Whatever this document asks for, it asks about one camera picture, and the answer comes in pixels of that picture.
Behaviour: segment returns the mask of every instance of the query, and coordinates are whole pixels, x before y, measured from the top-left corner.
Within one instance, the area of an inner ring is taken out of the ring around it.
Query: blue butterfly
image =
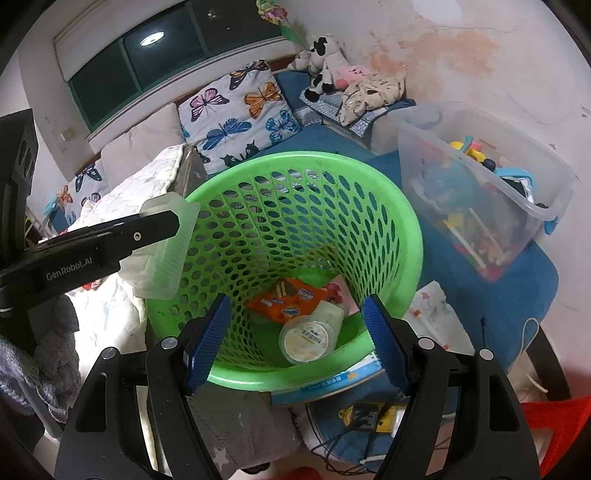
[[[239,122],[235,118],[227,120],[225,124],[218,124],[220,128],[214,128],[207,133],[207,141],[203,146],[204,150],[213,150],[218,144],[230,135],[246,132],[251,129],[250,122]]]
[[[84,182],[85,175],[88,175],[94,181],[103,181],[103,177],[100,176],[95,164],[96,162],[87,165],[76,177],[76,193],[82,188],[82,182]]]
[[[289,130],[290,132],[301,131],[301,125],[289,111],[282,110],[279,112],[279,116],[279,121],[270,118],[265,124],[265,128],[271,132],[269,139],[273,145],[277,145],[283,140],[283,130]]]

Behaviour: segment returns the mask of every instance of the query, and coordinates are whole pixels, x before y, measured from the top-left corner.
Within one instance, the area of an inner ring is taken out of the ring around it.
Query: red object
[[[281,475],[276,480],[322,480],[322,475],[312,467],[301,466],[285,475]]]
[[[551,429],[554,432],[542,464],[540,475],[546,476],[579,436],[591,417],[591,397],[576,400],[521,404],[531,429]]]

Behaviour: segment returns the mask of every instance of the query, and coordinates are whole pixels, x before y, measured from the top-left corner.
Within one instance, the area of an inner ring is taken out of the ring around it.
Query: pillow
[[[208,174],[248,160],[301,130],[264,60],[210,83],[182,103],[178,113]]]
[[[68,225],[71,225],[80,218],[80,211],[87,201],[98,202],[111,190],[99,160],[87,165],[68,185],[62,187],[57,195],[57,204],[64,212]]]
[[[163,106],[104,146],[100,158],[111,188],[139,172],[165,148],[184,143],[175,104]]]

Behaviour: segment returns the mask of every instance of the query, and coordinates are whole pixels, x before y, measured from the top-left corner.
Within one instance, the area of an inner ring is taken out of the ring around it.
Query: laundry basket
[[[374,349],[359,322],[346,344],[309,364],[288,366],[271,355],[278,332],[253,335],[244,304],[278,278],[342,274],[359,304],[378,293],[398,317],[410,305],[423,264],[417,217],[394,183],[360,161],[320,152],[268,155],[212,178],[188,200],[200,202],[201,211],[178,292],[172,300],[147,300],[147,307],[162,338],[204,315],[218,293],[229,295],[232,323],[211,382],[298,388],[347,370]]]

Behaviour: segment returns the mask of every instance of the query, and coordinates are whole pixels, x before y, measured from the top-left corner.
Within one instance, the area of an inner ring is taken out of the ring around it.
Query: pink plush toy
[[[346,90],[349,85],[353,85],[366,75],[373,73],[371,69],[364,67],[363,65],[339,67],[336,71],[338,78],[335,81],[335,87],[337,90]]]

